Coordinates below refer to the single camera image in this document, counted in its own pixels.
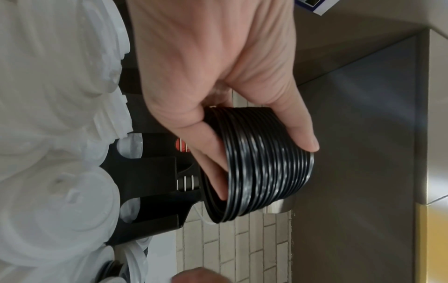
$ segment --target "black holder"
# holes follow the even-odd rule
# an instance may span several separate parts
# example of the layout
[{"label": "black holder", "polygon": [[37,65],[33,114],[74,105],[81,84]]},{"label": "black holder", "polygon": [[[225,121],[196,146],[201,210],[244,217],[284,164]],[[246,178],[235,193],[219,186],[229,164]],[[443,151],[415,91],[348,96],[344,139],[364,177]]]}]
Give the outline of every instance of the black holder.
[{"label": "black holder", "polygon": [[143,156],[123,157],[115,141],[101,167],[118,186],[120,206],[140,198],[140,211],[132,223],[118,219],[106,243],[111,246],[181,228],[191,207],[202,200],[200,168],[191,153],[176,149],[177,137],[149,113],[142,95],[126,97],[133,133],[143,135]]}]

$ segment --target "human hand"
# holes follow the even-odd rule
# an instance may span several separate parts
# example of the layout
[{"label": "human hand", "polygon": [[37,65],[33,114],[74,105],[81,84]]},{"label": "human hand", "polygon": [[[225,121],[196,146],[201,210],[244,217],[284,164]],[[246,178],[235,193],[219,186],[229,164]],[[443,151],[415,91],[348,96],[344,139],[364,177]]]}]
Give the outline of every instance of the human hand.
[{"label": "human hand", "polygon": [[231,283],[218,273],[204,268],[187,270],[174,276],[171,283]]},{"label": "human hand", "polygon": [[182,138],[227,199],[224,144],[204,106],[231,106],[231,89],[271,107],[291,138],[315,152],[309,112],[293,77],[292,0],[130,0],[143,95],[152,115]]}]

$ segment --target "beige wall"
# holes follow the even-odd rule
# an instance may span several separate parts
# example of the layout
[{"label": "beige wall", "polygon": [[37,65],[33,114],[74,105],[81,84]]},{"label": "beige wall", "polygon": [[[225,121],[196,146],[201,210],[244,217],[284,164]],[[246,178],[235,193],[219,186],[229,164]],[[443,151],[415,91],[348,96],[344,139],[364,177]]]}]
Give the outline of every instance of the beige wall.
[{"label": "beige wall", "polygon": [[431,27],[448,35],[445,0],[340,0],[323,16],[296,9],[298,84]]}]

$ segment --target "red object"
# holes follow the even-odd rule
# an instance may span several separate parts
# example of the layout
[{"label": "red object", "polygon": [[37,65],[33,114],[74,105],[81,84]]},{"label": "red object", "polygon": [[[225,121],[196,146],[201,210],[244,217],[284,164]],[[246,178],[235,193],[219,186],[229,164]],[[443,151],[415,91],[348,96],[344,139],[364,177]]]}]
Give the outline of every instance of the red object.
[{"label": "red object", "polygon": [[176,141],[176,149],[180,152],[190,152],[187,144],[181,138],[178,138]]}]

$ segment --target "yellow surface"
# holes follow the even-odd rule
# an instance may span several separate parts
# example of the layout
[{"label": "yellow surface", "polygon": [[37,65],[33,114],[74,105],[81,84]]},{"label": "yellow surface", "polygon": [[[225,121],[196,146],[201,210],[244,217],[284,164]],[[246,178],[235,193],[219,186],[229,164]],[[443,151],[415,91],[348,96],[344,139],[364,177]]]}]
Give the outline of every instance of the yellow surface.
[{"label": "yellow surface", "polygon": [[416,281],[448,282],[448,207],[417,204],[416,213]]}]

